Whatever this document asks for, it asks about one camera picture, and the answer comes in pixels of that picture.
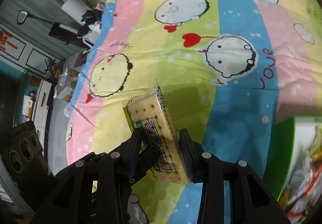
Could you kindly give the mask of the black white bag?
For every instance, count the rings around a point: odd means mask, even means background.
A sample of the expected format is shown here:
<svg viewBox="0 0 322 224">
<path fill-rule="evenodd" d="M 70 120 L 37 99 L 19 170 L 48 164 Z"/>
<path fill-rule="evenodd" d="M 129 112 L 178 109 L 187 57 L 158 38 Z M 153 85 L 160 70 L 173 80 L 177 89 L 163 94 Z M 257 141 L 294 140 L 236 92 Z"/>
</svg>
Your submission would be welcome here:
<svg viewBox="0 0 322 224">
<path fill-rule="evenodd" d="M 102 13 L 99 9 L 88 9 L 82 15 L 78 37 L 82 38 L 86 45 L 94 45 L 100 37 Z"/>
</svg>

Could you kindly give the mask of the yellow-green cracker packet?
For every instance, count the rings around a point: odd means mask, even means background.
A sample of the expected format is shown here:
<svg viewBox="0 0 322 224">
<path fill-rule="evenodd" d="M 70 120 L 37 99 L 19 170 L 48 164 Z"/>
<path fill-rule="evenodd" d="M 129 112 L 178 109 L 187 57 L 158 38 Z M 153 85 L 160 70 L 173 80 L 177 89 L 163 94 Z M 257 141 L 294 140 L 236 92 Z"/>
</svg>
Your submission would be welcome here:
<svg viewBox="0 0 322 224">
<path fill-rule="evenodd" d="M 161 182 L 191 184 L 179 147 L 179 135 L 158 81 L 149 93 L 132 97 L 122 105 L 129 128 L 132 131 L 141 128 L 146 134 L 141 150 L 158 149 L 159 158 L 149 170 L 151 178 Z"/>
</svg>

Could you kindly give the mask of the red white snack packet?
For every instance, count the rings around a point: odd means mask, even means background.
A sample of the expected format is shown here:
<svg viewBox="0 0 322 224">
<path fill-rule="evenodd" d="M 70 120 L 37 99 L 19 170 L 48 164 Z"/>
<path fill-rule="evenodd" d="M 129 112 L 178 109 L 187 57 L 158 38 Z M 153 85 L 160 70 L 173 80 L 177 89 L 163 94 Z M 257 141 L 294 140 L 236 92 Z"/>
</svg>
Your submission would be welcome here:
<svg viewBox="0 0 322 224">
<path fill-rule="evenodd" d="M 321 170 L 310 173 L 289 199 L 285 208 L 290 223 L 303 223 L 321 196 Z"/>
</svg>

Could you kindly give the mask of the white peanut snack bag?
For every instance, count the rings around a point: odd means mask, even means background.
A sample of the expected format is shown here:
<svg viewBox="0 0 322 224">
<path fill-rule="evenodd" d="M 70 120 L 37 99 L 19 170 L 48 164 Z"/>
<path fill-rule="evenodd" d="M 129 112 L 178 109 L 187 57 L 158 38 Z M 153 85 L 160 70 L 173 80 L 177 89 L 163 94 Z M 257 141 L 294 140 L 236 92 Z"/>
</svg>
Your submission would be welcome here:
<svg viewBox="0 0 322 224">
<path fill-rule="evenodd" d="M 310 180 L 312 174 L 310 157 L 297 162 L 289 180 L 290 197 L 297 193 L 303 182 Z"/>
</svg>

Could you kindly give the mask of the black lamp stand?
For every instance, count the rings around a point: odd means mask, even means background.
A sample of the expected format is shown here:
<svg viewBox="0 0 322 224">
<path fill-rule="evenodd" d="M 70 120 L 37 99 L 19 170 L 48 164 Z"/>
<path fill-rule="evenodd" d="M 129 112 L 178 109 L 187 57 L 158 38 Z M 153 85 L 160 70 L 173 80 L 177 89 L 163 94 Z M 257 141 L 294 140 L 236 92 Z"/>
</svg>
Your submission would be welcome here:
<svg viewBox="0 0 322 224">
<path fill-rule="evenodd" d="M 73 27 L 70 27 L 60 22 L 51 22 L 44 18 L 40 18 L 35 15 L 32 15 L 25 10 L 20 10 L 16 19 L 17 24 L 23 25 L 27 19 L 35 19 L 37 21 L 41 21 L 46 24 L 49 24 L 50 25 L 49 36 L 52 38 L 58 39 L 60 41 L 63 41 L 67 45 L 68 44 L 76 45 L 76 41 L 79 39 L 78 31 Z"/>
</svg>

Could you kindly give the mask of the gold waffle snack packet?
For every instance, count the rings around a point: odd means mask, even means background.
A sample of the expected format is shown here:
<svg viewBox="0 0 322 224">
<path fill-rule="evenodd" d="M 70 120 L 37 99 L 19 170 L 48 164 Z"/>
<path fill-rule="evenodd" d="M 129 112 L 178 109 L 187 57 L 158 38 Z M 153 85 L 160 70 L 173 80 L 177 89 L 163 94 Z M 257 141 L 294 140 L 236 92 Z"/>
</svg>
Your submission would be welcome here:
<svg viewBox="0 0 322 224">
<path fill-rule="evenodd" d="M 306 159 L 313 171 L 317 171 L 321 166 L 321 125 L 315 126 L 315 137 L 311 146 L 307 149 Z"/>
</svg>

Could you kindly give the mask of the colourful cartoon striped cloth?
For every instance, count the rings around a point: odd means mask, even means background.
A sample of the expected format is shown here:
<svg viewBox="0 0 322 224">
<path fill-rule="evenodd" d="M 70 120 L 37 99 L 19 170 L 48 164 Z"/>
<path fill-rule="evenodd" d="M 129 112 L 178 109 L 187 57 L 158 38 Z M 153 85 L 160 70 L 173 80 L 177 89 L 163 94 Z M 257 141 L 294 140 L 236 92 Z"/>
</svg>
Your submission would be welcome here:
<svg viewBox="0 0 322 224">
<path fill-rule="evenodd" d="M 178 134 L 262 179 L 272 127 L 321 117 L 319 0 L 106 0 L 101 24 L 68 109 L 69 163 L 128 139 L 122 103 L 155 81 Z M 196 223 L 201 192 L 148 171 L 130 223 Z"/>
</svg>

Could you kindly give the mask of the green white cardboard box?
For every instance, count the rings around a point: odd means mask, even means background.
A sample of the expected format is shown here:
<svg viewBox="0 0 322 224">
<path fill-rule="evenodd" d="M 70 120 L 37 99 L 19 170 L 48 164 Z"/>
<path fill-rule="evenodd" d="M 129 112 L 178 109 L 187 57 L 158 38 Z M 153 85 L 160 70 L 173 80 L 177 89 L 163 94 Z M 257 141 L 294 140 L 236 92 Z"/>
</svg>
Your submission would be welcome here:
<svg viewBox="0 0 322 224">
<path fill-rule="evenodd" d="M 306 158 L 307 149 L 315 137 L 315 126 L 321 125 L 320 116 L 293 116 L 272 127 L 270 147 L 263 181 L 274 195 L 283 212 L 289 201 L 289 180 L 298 161 Z M 309 216 L 321 210 L 321 196 Z"/>
</svg>

